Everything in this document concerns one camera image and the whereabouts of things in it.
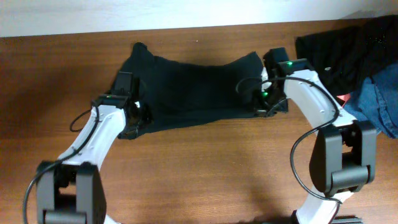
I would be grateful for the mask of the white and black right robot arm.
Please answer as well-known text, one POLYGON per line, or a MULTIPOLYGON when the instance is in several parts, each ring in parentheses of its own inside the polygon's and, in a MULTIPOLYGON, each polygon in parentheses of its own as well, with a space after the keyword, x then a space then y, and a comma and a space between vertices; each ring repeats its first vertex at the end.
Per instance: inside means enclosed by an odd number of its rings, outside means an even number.
POLYGON ((264 56, 267 75, 260 82, 262 103, 259 114, 269 117, 285 110, 291 99, 311 125, 290 151, 294 177, 294 153, 298 144, 316 134, 309 162, 312 188, 301 179, 308 193, 303 205, 294 210, 289 223, 362 223, 356 216, 338 217, 345 200, 375 178, 376 128, 358 121, 323 86, 318 73, 306 59, 289 60, 284 48, 271 49, 264 56))

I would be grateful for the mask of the dark green cloth garment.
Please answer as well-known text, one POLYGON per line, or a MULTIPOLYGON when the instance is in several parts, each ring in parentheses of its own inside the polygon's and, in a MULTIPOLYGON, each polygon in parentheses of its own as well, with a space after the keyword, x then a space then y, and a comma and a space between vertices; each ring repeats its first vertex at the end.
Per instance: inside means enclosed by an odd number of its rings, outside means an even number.
POLYGON ((186 128, 221 119, 253 118, 252 87, 263 71, 261 59, 251 52, 231 63, 202 66, 153 55, 141 42, 132 47, 111 93, 127 93, 129 118, 119 139, 135 139, 147 133, 186 128))

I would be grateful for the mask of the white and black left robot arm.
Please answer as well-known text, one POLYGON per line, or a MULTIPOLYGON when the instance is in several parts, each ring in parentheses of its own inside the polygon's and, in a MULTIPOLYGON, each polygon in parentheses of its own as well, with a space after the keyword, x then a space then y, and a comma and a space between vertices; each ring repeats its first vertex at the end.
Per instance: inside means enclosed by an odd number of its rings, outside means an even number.
POLYGON ((42 161, 36 187, 38 223, 114 223, 107 213, 100 169, 115 139, 135 139, 150 121, 140 102, 146 90, 131 72, 118 72, 110 91, 88 110, 89 119, 55 161, 42 161))

